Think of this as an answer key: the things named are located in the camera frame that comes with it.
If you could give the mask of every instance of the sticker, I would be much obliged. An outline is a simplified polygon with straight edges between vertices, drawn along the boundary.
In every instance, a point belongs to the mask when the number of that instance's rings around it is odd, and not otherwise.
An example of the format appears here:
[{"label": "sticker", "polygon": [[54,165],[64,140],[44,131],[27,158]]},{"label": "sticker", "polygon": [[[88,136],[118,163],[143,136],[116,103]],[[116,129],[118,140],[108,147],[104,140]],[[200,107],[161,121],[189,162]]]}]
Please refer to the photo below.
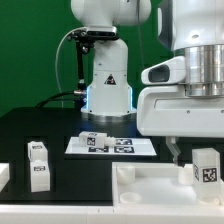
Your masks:
[{"label": "sticker", "polygon": [[117,138],[116,145],[133,145],[130,138]]},{"label": "sticker", "polygon": [[44,171],[46,170],[45,166],[35,166],[34,171]]},{"label": "sticker", "polygon": [[91,132],[91,133],[89,133],[89,136],[90,136],[90,137],[96,137],[96,136],[97,136],[97,133],[95,133],[95,132]]},{"label": "sticker", "polygon": [[35,146],[32,146],[33,149],[42,149],[42,146],[41,145],[35,145]]},{"label": "sticker", "polygon": [[90,147],[89,152],[91,152],[91,153],[109,153],[109,147],[106,146],[104,149]]},{"label": "sticker", "polygon": [[96,139],[95,138],[87,138],[87,145],[95,146]]},{"label": "sticker", "polygon": [[217,182],[217,169],[216,168],[207,168],[203,169],[203,182]]},{"label": "sticker", "polygon": [[194,176],[199,181],[199,171],[196,165],[194,165]]},{"label": "sticker", "polygon": [[109,77],[107,78],[107,80],[104,84],[105,85],[116,85],[116,82],[115,82],[112,74],[109,75]]},{"label": "sticker", "polygon": [[115,153],[135,153],[134,147],[128,146],[115,146],[114,147]]}]

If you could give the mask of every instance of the green backdrop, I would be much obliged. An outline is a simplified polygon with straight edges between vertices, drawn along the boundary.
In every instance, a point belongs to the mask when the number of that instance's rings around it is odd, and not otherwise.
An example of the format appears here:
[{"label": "green backdrop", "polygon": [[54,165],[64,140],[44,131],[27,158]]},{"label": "green backdrop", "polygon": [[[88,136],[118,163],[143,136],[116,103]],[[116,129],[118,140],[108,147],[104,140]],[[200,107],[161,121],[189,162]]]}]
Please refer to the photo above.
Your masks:
[{"label": "green backdrop", "polygon": [[[169,59],[172,54],[157,41],[156,8],[141,25],[145,67]],[[0,116],[15,107],[32,107],[57,94],[55,54],[64,35],[82,25],[74,18],[70,0],[0,0]],[[134,105],[144,86],[137,27],[118,27],[129,47],[128,82],[134,89]],[[84,58],[85,78],[92,79],[92,54]],[[76,89],[75,43],[65,42],[59,58],[63,91]],[[59,103],[48,106],[60,107]]]}]

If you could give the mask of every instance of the white cube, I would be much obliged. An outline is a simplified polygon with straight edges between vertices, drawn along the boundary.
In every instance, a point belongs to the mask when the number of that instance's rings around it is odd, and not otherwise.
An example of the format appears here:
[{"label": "white cube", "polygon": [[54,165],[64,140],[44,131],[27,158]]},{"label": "white cube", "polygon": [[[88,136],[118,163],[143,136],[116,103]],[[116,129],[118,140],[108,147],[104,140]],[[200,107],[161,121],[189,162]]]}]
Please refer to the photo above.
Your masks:
[{"label": "white cube", "polygon": [[193,150],[194,188],[198,198],[221,194],[220,154],[213,148]]},{"label": "white cube", "polygon": [[9,164],[1,163],[0,164],[0,192],[5,187],[9,181]]},{"label": "white cube", "polygon": [[43,142],[28,143],[28,157],[31,162],[35,160],[47,161],[48,152]]},{"label": "white cube", "polygon": [[31,192],[50,191],[50,171],[46,161],[30,163]]},{"label": "white cube", "polygon": [[79,134],[79,143],[81,146],[89,146],[94,148],[104,148],[106,133],[86,132]]}]

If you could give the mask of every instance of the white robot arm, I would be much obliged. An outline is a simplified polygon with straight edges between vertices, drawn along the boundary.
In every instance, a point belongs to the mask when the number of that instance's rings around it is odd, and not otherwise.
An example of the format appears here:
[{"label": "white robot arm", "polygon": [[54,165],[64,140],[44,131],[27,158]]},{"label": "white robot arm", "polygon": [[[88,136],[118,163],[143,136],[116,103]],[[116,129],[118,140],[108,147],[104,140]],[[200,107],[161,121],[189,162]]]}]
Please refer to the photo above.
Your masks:
[{"label": "white robot arm", "polygon": [[71,8],[84,26],[107,27],[136,25],[146,21],[151,3],[150,0],[72,0]]},{"label": "white robot arm", "polygon": [[150,14],[150,0],[72,0],[74,16],[94,39],[93,81],[87,88],[84,118],[96,121],[132,119],[132,88],[127,83],[128,48],[116,37],[114,25],[136,25]]}]

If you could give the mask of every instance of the black table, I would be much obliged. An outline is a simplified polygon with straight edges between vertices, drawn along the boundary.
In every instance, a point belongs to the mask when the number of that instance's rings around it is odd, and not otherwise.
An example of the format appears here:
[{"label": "black table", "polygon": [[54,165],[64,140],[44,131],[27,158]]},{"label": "black table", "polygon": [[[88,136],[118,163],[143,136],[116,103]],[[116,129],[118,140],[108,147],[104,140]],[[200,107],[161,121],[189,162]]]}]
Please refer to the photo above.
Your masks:
[{"label": "black table", "polygon": [[[10,163],[10,181],[0,193],[4,204],[112,205],[112,162],[172,162],[165,139],[151,138],[158,156],[65,156],[71,136],[81,131],[106,132],[109,136],[140,138],[136,122],[103,124],[81,119],[74,109],[16,108],[0,118],[0,162]],[[42,141],[48,149],[51,190],[31,193],[27,143]],[[223,139],[183,139],[186,162],[191,149],[224,148]]]}]

